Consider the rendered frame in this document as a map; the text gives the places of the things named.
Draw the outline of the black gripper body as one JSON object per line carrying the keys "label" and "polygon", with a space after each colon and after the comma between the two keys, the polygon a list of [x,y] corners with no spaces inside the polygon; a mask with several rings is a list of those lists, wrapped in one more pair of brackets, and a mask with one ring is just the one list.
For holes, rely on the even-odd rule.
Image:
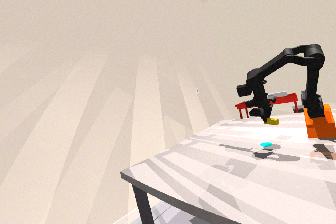
{"label": "black gripper body", "polygon": [[274,96],[267,97],[268,93],[263,93],[261,95],[257,95],[253,97],[253,99],[256,100],[258,108],[253,108],[250,112],[250,116],[254,117],[260,117],[264,114],[265,112],[265,107],[269,107],[271,104],[270,102],[272,101],[273,103],[276,102],[276,98]]}

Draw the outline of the yellow cylinder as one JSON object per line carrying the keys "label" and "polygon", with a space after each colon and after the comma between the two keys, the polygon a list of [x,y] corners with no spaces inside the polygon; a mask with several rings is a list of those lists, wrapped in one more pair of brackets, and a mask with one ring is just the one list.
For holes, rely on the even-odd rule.
{"label": "yellow cylinder", "polygon": [[269,124],[269,125],[278,125],[279,124],[279,120],[278,119],[274,119],[274,118],[267,118],[267,122],[264,122],[264,124]]}

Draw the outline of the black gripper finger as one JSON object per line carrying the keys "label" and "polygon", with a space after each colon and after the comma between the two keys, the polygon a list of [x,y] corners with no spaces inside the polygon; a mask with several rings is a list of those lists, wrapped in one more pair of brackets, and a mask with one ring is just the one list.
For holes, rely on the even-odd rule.
{"label": "black gripper finger", "polygon": [[265,111],[264,114],[261,116],[261,118],[264,122],[267,122],[267,113],[268,113],[268,111]]}
{"label": "black gripper finger", "polygon": [[267,118],[270,118],[272,107],[273,107],[273,104],[271,104],[269,107],[265,107],[265,111],[268,111]]}

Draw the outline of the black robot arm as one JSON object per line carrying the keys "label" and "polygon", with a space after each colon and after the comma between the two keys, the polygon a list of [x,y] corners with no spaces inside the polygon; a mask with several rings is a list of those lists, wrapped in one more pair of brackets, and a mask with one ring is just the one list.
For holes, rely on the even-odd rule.
{"label": "black robot arm", "polygon": [[[303,53],[304,57],[296,54]],[[286,48],[272,60],[260,68],[255,68],[247,73],[246,84],[237,86],[238,96],[248,96],[253,92],[255,96],[265,93],[264,78],[275,72],[287,63],[307,66],[306,90],[301,91],[301,100],[307,108],[309,118],[325,117],[321,95],[316,94],[319,70],[323,67],[325,56],[318,44],[300,45]]]}

